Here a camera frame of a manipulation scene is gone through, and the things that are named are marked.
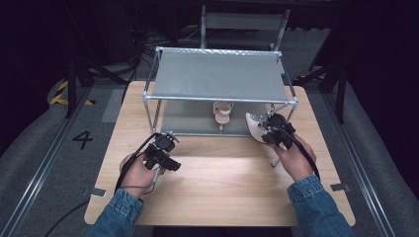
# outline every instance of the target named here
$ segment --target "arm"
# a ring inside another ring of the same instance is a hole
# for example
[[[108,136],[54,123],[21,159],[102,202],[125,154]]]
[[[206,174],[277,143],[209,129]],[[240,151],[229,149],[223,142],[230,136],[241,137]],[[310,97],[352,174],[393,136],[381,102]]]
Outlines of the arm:
[[[142,210],[141,200],[119,189],[86,236],[131,236]]]
[[[316,161],[316,156],[298,135],[304,149]],[[313,175],[311,166],[298,148],[293,145],[289,150],[274,147],[284,169],[293,178],[288,194],[295,208],[298,226],[304,236],[355,236],[351,226],[336,206],[333,197],[328,194],[318,178]]]
[[[120,170],[130,156],[128,155],[121,162]],[[145,168],[144,160],[146,160],[145,155],[140,154],[131,165],[121,187],[106,205],[86,236],[132,235],[132,225],[138,220],[144,207],[140,198],[151,187],[156,173],[156,170]]]
[[[316,176],[295,182],[288,193],[304,236],[355,236],[335,200]]]

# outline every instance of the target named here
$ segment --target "number 4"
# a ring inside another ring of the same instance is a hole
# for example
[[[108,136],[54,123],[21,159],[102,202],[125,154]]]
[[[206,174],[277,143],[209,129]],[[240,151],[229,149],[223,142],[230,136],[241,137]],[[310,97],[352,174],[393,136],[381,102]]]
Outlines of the number 4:
[[[93,138],[89,138],[90,131],[85,130],[80,135],[73,138],[73,141],[83,141],[83,144],[81,145],[81,149],[84,149],[84,146],[86,145],[87,141],[92,141]]]

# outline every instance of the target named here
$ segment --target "hand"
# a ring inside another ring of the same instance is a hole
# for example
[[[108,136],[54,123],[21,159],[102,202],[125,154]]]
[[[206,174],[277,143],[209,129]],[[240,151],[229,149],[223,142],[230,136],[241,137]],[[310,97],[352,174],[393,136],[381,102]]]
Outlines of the hand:
[[[126,158],[120,164],[120,171],[123,169],[123,165],[126,161],[132,156],[132,154],[127,155]],[[139,199],[144,195],[148,189],[153,185],[154,175],[157,172],[156,169],[148,170],[144,166],[144,161],[147,160],[145,154],[141,153],[137,156],[134,163],[129,167],[126,176],[123,179],[121,188],[123,188],[127,193]]]
[[[295,139],[301,142],[304,149],[315,162],[316,156],[314,151],[311,149],[311,146],[298,135],[295,134],[294,136]],[[289,150],[279,146],[275,146],[274,150],[280,157],[284,169],[287,171],[287,173],[289,173],[295,182],[313,174],[313,169],[295,144],[293,144]]]

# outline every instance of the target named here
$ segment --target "wooden tabletop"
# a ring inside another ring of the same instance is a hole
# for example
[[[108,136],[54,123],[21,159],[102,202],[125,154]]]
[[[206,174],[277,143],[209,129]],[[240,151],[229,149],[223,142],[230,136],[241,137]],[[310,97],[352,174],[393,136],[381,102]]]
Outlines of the wooden tabletop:
[[[105,197],[92,197],[85,221],[93,224],[113,197],[121,161],[151,134],[142,102],[144,82],[130,83],[96,188]],[[305,91],[294,87],[299,99],[291,119],[296,133],[311,145],[326,191],[333,196],[347,221],[355,217],[340,184],[324,138]],[[155,108],[156,102],[149,101]],[[178,136],[170,157],[181,163],[176,172],[160,176],[154,191],[143,197],[145,210],[135,224],[186,226],[296,226],[287,187],[293,183],[273,149],[251,137]]]

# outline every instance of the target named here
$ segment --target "denim sleeve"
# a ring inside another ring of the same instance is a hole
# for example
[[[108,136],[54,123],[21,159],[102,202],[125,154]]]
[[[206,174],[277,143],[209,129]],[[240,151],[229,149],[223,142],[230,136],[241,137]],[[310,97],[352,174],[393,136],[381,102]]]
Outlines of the denim sleeve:
[[[131,236],[142,210],[141,200],[117,190],[86,236]]]
[[[288,194],[304,236],[355,236],[335,200],[314,175],[295,182]]]

